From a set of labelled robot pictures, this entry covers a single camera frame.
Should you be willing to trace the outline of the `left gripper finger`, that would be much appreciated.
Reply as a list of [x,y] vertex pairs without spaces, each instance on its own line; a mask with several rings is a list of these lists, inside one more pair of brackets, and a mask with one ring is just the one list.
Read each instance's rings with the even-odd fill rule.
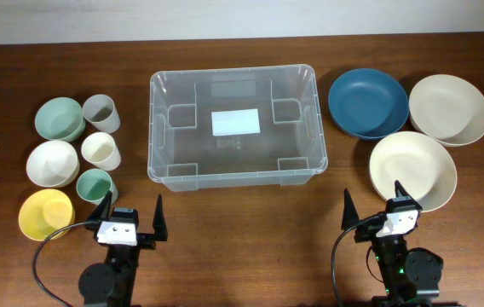
[[166,242],[168,240],[168,229],[164,217],[163,199],[160,194],[157,198],[156,208],[153,216],[154,240]]
[[101,203],[90,213],[86,221],[90,223],[99,223],[106,221],[112,204],[112,191],[108,191]]

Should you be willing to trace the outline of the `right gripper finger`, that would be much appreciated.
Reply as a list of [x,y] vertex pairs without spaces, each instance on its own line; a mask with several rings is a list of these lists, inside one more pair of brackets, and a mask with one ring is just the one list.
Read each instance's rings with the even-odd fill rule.
[[346,188],[343,191],[343,217],[341,230],[346,231],[349,228],[356,226],[359,222],[360,218],[358,212],[355,208],[351,194]]
[[423,210],[421,205],[407,193],[399,180],[395,181],[394,205],[397,211]]

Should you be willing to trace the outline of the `cream bowl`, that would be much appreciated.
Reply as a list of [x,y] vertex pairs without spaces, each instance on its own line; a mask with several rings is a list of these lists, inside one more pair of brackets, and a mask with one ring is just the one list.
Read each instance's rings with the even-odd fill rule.
[[423,208],[442,208],[453,197],[458,173],[452,156],[436,140],[417,132],[386,136],[369,160],[372,185],[385,200],[395,197],[395,182]]

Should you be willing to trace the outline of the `yellow small bowl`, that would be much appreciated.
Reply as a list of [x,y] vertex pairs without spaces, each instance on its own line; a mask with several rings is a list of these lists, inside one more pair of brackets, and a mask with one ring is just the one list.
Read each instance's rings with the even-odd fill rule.
[[75,221],[75,210],[69,197],[58,189],[42,189],[29,196],[20,208],[18,224],[22,234],[43,241],[56,230]]

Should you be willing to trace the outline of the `dark blue bowl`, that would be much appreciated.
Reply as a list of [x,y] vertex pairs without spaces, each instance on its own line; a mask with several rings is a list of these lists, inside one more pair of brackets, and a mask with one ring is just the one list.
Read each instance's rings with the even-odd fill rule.
[[377,140],[400,130],[409,116],[408,96],[385,72],[358,68],[331,85],[328,107],[337,127],[361,140]]

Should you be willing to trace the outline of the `beige bowl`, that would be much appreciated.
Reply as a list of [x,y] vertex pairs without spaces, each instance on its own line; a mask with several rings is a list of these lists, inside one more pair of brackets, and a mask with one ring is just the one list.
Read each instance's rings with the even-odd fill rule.
[[484,95],[472,83],[448,74],[418,81],[409,95],[413,127],[446,147],[484,136]]

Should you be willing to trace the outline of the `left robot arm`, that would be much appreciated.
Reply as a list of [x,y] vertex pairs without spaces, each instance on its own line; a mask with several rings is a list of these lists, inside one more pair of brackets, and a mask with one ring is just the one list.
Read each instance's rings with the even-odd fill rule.
[[85,228],[94,233],[99,245],[107,248],[107,255],[103,262],[88,266],[79,277],[78,290],[85,306],[130,306],[140,252],[154,250],[158,241],[168,240],[161,196],[157,198],[151,234],[137,231],[136,209],[111,205],[109,191],[86,219]]

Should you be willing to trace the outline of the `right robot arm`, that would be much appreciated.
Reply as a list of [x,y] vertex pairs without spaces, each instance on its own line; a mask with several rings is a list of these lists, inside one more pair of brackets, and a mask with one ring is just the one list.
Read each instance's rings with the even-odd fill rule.
[[405,236],[418,226],[423,207],[400,182],[395,196],[383,211],[361,219],[348,190],[343,191],[343,219],[340,238],[354,231],[356,243],[369,242],[375,254],[386,294],[375,296],[373,306],[431,306],[440,294],[443,259],[422,248],[408,249]]

